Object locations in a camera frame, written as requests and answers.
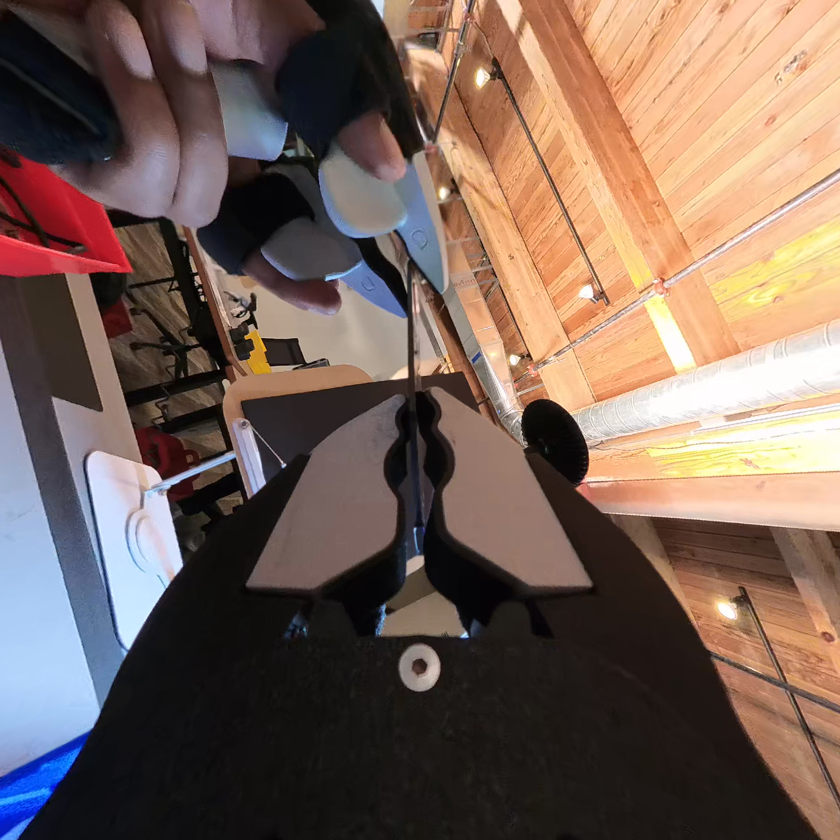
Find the wooden top desk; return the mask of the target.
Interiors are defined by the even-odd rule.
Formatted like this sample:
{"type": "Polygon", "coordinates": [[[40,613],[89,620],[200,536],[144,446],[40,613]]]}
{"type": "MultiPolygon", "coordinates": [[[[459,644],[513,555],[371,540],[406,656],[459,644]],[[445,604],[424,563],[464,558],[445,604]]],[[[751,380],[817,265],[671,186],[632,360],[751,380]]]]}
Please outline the wooden top desk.
{"type": "Polygon", "coordinates": [[[217,268],[200,246],[196,231],[190,227],[182,228],[192,265],[197,273],[197,280],[207,304],[216,336],[225,357],[224,370],[227,379],[237,379],[252,375],[249,356],[253,344],[248,340],[250,327],[244,321],[234,318],[229,304],[232,303],[227,290],[221,284],[222,270],[217,268]]]}

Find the black floor lamp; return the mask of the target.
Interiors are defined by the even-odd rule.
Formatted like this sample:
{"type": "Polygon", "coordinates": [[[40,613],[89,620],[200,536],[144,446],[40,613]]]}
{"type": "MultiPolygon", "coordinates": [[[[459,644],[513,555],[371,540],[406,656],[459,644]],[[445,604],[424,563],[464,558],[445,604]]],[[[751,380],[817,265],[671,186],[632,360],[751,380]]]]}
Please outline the black floor lamp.
{"type": "Polygon", "coordinates": [[[528,404],[521,415],[521,435],[529,453],[541,455],[573,487],[583,483],[589,449],[578,423],[560,404],[548,399],[528,404]]]}

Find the silver round air duct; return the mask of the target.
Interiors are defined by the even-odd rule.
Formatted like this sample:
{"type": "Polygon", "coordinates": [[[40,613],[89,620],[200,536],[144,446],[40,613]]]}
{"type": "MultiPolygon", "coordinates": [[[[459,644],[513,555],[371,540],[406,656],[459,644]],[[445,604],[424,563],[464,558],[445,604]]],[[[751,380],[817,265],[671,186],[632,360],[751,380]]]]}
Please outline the silver round air duct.
{"type": "Polygon", "coordinates": [[[839,320],[572,413],[584,439],[634,434],[837,394],[839,320]]]}

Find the blue plastic bin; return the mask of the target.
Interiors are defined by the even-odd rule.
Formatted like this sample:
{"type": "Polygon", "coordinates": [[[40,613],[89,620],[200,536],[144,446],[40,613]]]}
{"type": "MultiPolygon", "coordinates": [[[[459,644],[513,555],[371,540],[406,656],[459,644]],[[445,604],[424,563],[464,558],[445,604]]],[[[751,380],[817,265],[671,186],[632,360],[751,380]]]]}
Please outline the blue plastic bin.
{"type": "Polygon", "coordinates": [[[66,776],[90,732],[1,777],[1,838],[18,839],[66,776]]]}

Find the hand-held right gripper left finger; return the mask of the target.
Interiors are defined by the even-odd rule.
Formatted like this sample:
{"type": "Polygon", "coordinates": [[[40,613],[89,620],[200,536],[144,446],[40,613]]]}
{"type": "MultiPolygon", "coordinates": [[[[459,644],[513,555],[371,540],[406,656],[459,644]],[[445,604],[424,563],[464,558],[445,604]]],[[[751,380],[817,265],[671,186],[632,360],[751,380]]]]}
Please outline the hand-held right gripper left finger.
{"type": "Polygon", "coordinates": [[[304,458],[257,553],[247,596],[293,612],[340,606],[358,635],[382,635],[410,557],[406,402],[404,394],[387,396],[304,458]]]}

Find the dark plate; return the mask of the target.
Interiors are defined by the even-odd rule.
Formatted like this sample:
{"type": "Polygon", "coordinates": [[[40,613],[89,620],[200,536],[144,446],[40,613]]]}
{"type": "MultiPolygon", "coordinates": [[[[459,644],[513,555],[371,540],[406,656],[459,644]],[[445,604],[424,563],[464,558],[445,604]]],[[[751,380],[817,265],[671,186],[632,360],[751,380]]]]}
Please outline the dark plate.
{"type": "Polygon", "coordinates": [[[427,528],[427,478],[425,458],[427,447],[421,434],[417,396],[422,388],[421,344],[417,321],[421,317],[421,281],[412,258],[406,264],[407,310],[407,378],[406,378],[406,467],[410,490],[408,556],[410,559],[424,555],[427,528]]]}

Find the yellow tool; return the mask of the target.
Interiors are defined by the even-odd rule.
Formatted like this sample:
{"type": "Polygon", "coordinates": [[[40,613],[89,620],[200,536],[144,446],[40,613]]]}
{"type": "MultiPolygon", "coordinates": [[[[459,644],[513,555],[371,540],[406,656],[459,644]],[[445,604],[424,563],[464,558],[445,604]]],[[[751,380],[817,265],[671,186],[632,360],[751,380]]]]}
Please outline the yellow tool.
{"type": "Polygon", "coordinates": [[[266,346],[257,329],[250,329],[244,338],[236,344],[237,356],[247,364],[254,375],[271,373],[271,366],[266,356],[266,346]]]}

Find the red fabric bin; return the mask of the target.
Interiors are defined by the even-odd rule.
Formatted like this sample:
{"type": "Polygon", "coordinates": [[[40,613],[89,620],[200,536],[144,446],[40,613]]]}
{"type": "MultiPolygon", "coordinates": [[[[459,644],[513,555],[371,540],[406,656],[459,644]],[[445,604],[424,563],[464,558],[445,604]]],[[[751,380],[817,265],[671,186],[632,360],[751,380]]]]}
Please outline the red fabric bin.
{"type": "Polygon", "coordinates": [[[197,466],[200,455],[186,448],[173,435],[162,432],[156,426],[134,429],[142,462],[155,469],[162,479],[169,479],[197,466]]]}
{"type": "Polygon", "coordinates": [[[133,331],[130,312],[123,299],[119,299],[109,306],[99,306],[99,314],[104,332],[108,340],[117,339],[133,331]]]}

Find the person's left hand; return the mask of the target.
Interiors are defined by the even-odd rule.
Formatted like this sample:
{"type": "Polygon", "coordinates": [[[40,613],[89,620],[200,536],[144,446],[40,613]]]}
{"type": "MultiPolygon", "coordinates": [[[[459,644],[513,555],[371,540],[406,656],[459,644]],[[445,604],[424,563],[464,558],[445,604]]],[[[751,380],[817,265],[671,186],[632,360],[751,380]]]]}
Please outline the person's left hand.
{"type": "Polygon", "coordinates": [[[257,64],[272,82],[299,40],[324,27],[307,2],[63,2],[116,112],[108,161],[54,172],[81,193],[140,217],[211,223],[234,178],[208,58],[257,64]]]}

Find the silver rectangular air duct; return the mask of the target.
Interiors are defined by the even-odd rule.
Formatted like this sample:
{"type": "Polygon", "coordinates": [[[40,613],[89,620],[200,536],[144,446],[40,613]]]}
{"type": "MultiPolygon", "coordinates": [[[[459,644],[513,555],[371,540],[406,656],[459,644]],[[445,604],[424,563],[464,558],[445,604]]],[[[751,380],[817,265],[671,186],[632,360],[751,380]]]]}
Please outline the silver rectangular air duct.
{"type": "Polygon", "coordinates": [[[444,300],[465,354],[476,373],[491,410],[520,445],[523,406],[516,394],[508,353],[460,244],[447,246],[448,287],[444,300]]]}

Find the red plastic tray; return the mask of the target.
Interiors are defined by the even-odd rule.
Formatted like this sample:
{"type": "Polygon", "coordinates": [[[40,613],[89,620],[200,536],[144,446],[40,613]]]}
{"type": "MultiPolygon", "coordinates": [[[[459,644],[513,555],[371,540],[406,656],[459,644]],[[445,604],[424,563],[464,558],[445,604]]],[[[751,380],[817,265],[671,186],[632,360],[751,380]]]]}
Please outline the red plastic tray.
{"type": "Polygon", "coordinates": [[[128,274],[131,269],[103,205],[45,165],[2,152],[2,276],[128,274]]]}

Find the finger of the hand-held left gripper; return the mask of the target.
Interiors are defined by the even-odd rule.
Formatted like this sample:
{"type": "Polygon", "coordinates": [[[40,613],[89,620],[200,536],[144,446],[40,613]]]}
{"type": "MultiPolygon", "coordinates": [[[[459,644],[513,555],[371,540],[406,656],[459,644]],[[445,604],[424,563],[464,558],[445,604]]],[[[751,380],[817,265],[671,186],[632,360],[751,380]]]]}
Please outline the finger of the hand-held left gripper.
{"type": "Polygon", "coordinates": [[[392,255],[376,238],[352,238],[360,262],[340,276],[344,285],[385,312],[405,319],[408,309],[406,281],[392,255]]]}
{"type": "Polygon", "coordinates": [[[406,218],[396,231],[427,283],[440,295],[448,288],[448,257],[438,196],[425,156],[413,156],[395,184],[406,218]]]}

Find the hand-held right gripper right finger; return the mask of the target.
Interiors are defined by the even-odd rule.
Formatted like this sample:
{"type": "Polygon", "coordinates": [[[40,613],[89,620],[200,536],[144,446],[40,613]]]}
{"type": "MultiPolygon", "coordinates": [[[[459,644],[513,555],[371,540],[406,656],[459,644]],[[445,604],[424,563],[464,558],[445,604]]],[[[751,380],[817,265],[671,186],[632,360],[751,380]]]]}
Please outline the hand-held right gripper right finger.
{"type": "Polygon", "coordinates": [[[441,387],[418,397],[418,435],[432,492],[426,574],[465,632],[503,603],[593,591],[522,446],[441,387]]]}

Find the black panel on white stand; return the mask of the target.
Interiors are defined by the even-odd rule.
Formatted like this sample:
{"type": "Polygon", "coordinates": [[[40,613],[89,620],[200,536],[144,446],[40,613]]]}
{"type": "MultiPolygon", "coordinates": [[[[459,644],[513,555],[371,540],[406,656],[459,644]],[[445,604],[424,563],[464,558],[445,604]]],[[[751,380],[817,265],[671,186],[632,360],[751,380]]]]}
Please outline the black panel on white stand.
{"type": "MultiPolygon", "coordinates": [[[[448,374],[423,379],[417,401],[419,395],[431,387],[441,387],[476,411],[474,403],[461,400],[462,396],[471,396],[463,375],[448,374]]],[[[241,408],[240,412],[234,413],[234,419],[249,421],[256,432],[263,435],[266,441],[264,449],[272,448],[276,456],[287,463],[287,470],[276,469],[275,474],[269,476],[265,490],[257,490],[256,499],[247,502],[234,518],[235,558],[248,562],[245,573],[249,574],[295,479],[300,475],[304,459],[332,431],[351,418],[387,396],[406,396],[406,380],[355,383],[299,392],[278,391],[267,395],[258,393],[251,397],[239,396],[235,386],[230,392],[241,408]]]]}

